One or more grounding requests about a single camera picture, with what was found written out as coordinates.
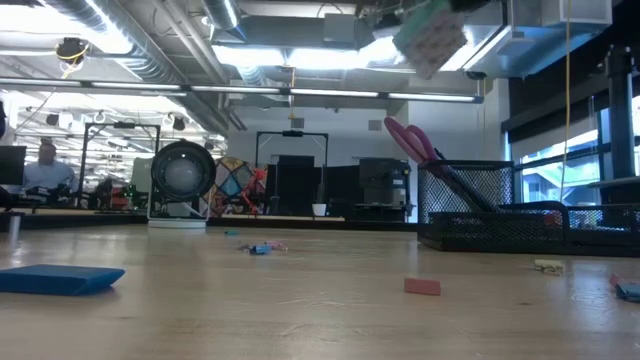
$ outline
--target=mesh desk organizer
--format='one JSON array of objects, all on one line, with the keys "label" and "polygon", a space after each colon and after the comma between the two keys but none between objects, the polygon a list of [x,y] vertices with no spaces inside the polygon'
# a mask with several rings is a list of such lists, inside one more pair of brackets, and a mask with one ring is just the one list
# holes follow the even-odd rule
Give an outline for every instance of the mesh desk organizer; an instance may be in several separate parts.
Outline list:
[{"label": "mesh desk organizer", "polygon": [[513,163],[444,160],[422,130],[385,119],[419,163],[418,240],[444,251],[640,257],[640,204],[514,204]]}]

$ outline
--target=wooden table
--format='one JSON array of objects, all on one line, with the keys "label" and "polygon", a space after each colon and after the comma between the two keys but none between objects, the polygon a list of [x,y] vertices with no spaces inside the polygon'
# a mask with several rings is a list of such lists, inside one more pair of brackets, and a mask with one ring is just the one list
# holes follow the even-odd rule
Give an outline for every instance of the wooden table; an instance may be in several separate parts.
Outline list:
[{"label": "wooden table", "polygon": [[[565,257],[554,277],[533,270],[540,256],[440,253],[411,233],[236,230],[23,231],[0,266],[127,273],[90,297],[0,294],[0,358],[640,358],[640,305],[607,284],[640,278],[637,259]],[[288,253],[236,250],[266,240]],[[404,293],[406,275],[441,281],[442,296]]]}]

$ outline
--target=exposed duct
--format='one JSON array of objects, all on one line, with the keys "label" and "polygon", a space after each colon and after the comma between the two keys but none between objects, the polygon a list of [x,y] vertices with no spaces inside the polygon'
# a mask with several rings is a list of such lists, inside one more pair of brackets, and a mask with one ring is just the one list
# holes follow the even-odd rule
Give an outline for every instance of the exposed duct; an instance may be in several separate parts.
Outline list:
[{"label": "exposed duct", "polygon": [[202,0],[211,24],[220,30],[231,30],[240,24],[240,9],[235,0]]},{"label": "exposed duct", "polygon": [[[144,82],[186,83],[186,77],[171,63],[149,35],[113,0],[39,0],[61,14],[76,20],[97,33],[118,31],[133,48],[128,55],[141,60],[119,60],[118,62],[136,74]],[[198,95],[189,93],[185,97],[172,99],[186,108],[191,116],[206,131],[226,134],[228,119],[217,109],[207,105]]]}]

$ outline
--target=small blue object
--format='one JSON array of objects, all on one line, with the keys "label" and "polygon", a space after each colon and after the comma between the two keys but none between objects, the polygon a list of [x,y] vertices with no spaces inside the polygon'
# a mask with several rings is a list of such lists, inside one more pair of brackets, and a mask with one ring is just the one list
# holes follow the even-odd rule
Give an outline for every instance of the small blue object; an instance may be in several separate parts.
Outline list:
[{"label": "small blue object", "polygon": [[271,246],[269,245],[253,245],[249,249],[251,255],[267,255],[271,253]]},{"label": "small blue object", "polygon": [[44,295],[87,295],[107,289],[123,269],[32,265],[0,270],[0,292]]},{"label": "small blue object", "polygon": [[616,285],[616,295],[622,300],[640,303],[640,285],[618,283]]}]

